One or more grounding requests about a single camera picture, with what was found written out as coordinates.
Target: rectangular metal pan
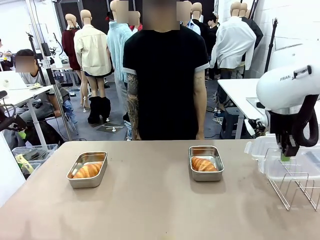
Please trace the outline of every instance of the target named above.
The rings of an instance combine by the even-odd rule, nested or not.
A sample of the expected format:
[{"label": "rectangular metal pan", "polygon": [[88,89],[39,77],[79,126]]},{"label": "rectangular metal pan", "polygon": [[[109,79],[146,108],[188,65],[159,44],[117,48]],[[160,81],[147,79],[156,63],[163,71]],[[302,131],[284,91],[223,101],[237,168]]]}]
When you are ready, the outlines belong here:
[{"label": "rectangular metal pan", "polygon": [[[218,171],[196,171],[192,168],[192,157],[207,159],[213,163]],[[214,146],[191,146],[189,148],[189,161],[192,178],[197,182],[215,182],[222,179],[225,167],[220,158],[218,149]]]},{"label": "rectangular metal pan", "polygon": [[[107,155],[108,154],[105,151],[92,151],[82,153],[74,162],[73,166],[71,167],[70,171],[66,176],[71,186],[74,189],[95,188],[99,186],[108,165]],[[96,176],[88,178],[73,178],[77,171],[83,166],[99,162],[102,162],[102,166],[99,173]]]}]

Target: tattooed arm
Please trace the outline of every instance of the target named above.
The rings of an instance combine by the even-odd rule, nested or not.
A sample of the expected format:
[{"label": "tattooed arm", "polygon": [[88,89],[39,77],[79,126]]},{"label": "tattooed arm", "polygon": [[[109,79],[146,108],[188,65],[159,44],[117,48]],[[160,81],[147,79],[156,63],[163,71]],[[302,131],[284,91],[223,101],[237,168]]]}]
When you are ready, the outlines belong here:
[{"label": "tattooed arm", "polygon": [[127,73],[127,109],[132,128],[132,140],[141,140],[138,132],[138,79],[134,74]]},{"label": "tattooed arm", "polygon": [[205,70],[195,72],[193,80],[193,100],[198,119],[197,140],[204,140],[205,117],[207,110],[207,90],[205,85]]}]

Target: person in gray shirt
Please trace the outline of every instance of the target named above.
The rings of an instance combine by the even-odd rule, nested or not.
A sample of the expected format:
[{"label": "person in gray shirt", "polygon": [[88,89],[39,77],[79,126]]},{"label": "person in gray shirt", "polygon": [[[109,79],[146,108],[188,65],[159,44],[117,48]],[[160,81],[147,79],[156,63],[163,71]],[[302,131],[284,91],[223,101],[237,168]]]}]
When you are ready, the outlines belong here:
[{"label": "person in gray shirt", "polygon": [[[43,85],[41,75],[39,73],[39,68],[36,64],[36,59],[34,58],[34,52],[30,49],[23,49],[17,52],[16,54],[16,72],[21,72],[20,75],[24,81],[25,84],[36,84],[39,83]],[[50,80],[47,74],[47,71],[45,69],[42,70],[43,76],[45,83],[47,85],[50,84]],[[63,98],[69,97],[69,93],[63,89],[56,81],[56,84],[60,90],[59,93],[59,100],[61,104],[63,104]],[[57,98],[55,96],[53,88],[50,89],[47,92],[40,93],[35,97],[36,100],[41,100],[42,104],[38,108],[34,108],[35,115],[38,119],[45,119],[51,114],[54,114],[56,118],[61,117],[61,112],[59,109],[59,105],[57,102]],[[32,117],[29,109],[23,108],[19,111],[20,117],[26,122],[26,123],[31,123]]]}]

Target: beige tabletop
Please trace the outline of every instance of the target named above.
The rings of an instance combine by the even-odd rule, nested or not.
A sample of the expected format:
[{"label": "beige tabletop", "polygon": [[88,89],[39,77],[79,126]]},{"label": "beige tabletop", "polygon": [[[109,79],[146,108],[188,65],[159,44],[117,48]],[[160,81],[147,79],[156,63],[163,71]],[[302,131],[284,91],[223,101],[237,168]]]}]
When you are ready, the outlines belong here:
[{"label": "beige tabletop", "polygon": [[[67,142],[0,208],[1,240],[312,240],[320,215],[286,211],[247,140]],[[188,148],[213,145],[220,182],[194,182]],[[108,152],[101,185],[72,189],[83,152]]]}]

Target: black jacket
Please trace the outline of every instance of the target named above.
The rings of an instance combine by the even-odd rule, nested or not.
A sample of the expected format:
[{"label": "black jacket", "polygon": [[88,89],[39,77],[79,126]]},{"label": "black jacket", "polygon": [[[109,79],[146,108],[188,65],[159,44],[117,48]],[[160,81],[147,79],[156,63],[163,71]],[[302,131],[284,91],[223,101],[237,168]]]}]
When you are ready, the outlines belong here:
[{"label": "black jacket", "polygon": [[[255,21],[246,18],[245,16],[240,17],[242,19],[242,22],[245,22],[246,24],[249,25],[251,30],[254,32],[256,36],[255,44],[254,44],[254,49],[256,49],[261,41],[261,39],[264,37],[264,34],[262,33],[260,27],[256,24]],[[242,62],[246,60],[246,54],[243,55],[242,57]]]},{"label": "black jacket", "polygon": [[197,19],[192,19],[192,21],[195,25],[199,26],[201,37],[203,37],[205,42],[206,51],[209,55],[211,55],[212,48],[216,44],[216,35],[212,31],[210,31],[210,27],[207,24],[200,22]]}]

